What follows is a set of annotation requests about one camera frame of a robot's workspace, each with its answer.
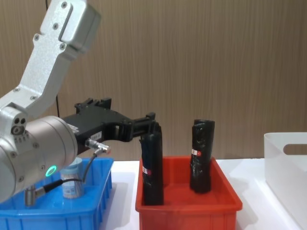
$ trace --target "white label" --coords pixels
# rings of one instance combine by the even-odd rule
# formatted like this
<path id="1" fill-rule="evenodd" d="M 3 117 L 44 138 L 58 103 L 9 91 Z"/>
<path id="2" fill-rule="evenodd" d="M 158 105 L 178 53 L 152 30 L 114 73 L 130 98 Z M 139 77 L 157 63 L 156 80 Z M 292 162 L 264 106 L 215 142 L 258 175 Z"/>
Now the white label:
<path id="1" fill-rule="evenodd" d="M 152 174 L 152 171 L 150 171 L 150 170 L 144 168 L 144 166 L 143 166 L 143 173 L 145 173 L 145 174 L 147 174 L 147 175 L 151 175 L 151 174 Z"/>
<path id="2" fill-rule="evenodd" d="M 194 149 L 192 149 L 192 154 L 195 156 L 201 156 L 201 152 Z"/>
<path id="3" fill-rule="evenodd" d="M 76 188 L 75 188 L 75 182 L 74 181 L 66 182 L 62 186 L 63 186 L 63 191 L 64 191 L 65 194 L 76 195 Z"/>
<path id="4" fill-rule="evenodd" d="M 94 135 L 91 135 L 92 140 L 99 140 L 102 137 L 102 131 L 95 133 Z"/>
<path id="5" fill-rule="evenodd" d="M 73 132 L 73 133 L 77 133 L 77 132 L 79 132 L 78 127 L 73 126 L 73 125 L 70 125 L 70 124 L 68 124 L 68 126 L 71 128 L 71 130 L 72 130 L 72 132 Z"/>

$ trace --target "black cylindrical object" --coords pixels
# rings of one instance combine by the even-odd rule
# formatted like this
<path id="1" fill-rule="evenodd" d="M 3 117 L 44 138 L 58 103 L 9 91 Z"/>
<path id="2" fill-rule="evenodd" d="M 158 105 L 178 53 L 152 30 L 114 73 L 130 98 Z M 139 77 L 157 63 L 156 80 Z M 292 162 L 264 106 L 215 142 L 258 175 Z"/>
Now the black cylindrical object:
<path id="1" fill-rule="evenodd" d="M 196 193 L 207 193 L 211 190 L 210 161 L 214 126 L 214 121 L 194 120 L 192 127 L 190 188 Z"/>
<path id="2" fill-rule="evenodd" d="M 145 205 L 163 205 L 163 157 L 161 128 L 141 136 L 143 197 Z"/>

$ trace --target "wooden wall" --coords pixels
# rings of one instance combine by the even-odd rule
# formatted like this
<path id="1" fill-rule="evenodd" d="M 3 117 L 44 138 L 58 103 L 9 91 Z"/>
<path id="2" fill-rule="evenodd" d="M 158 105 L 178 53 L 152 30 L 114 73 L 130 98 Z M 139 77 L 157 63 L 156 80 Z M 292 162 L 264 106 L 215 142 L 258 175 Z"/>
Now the wooden wall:
<path id="1" fill-rule="evenodd" d="M 44 2 L 0 1 L 1 94 L 22 75 Z M 217 158 L 263 157 L 264 133 L 306 131 L 305 0 L 89 2 L 102 21 L 62 85 L 61 116 L 88 97 L 131 118 L 154 111 L 165 155 L 190 154 L 195 118 L 216 121 Z M 137 139 L 110 144 L 116 160 L 140 157 Z"/>

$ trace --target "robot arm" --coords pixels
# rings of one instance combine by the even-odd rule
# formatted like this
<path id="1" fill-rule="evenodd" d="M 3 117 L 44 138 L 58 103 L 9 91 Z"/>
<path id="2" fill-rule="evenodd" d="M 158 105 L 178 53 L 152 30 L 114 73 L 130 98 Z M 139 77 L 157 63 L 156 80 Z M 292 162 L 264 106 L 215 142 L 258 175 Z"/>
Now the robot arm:
<path id="1" fill-rule="evenodd" d="M 53 104 L 71 61 L 88 50 L 99 21 L 85 0 L 52 0 L 20 84 L 0 98 L 0 202 L 76 157 L 76 138 L 63 120 L 27 120 Z"/>
<path id="2" fill-rule="evenodd" d="M 76 104 L 77 113 L 64 119 L 27 123 L 55 101 L 70 62 L 88 50 L 99 21 L 86 0 L 52 0 L 20 84 L 0 98 L 0 203 L 68 166 L 89 147 L 107 151 L 99 142 L 161 132 L 154 113 L 132 120 L 112 111 L 111 99 Z"/>

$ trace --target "green indicator light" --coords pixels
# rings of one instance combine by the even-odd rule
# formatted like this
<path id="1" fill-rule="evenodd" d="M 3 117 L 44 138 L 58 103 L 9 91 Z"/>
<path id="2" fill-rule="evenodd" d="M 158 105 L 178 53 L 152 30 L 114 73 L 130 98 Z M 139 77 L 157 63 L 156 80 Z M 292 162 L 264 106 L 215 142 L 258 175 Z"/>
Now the green indicator light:
<path id="1" fill-rule="evenodd" d="M 51 176 L 53 173 L 55 173 L 55 171 L 57 170 L 57 166 L 56 165 L 52 165 L 46 172 L 46 176 Z"/>

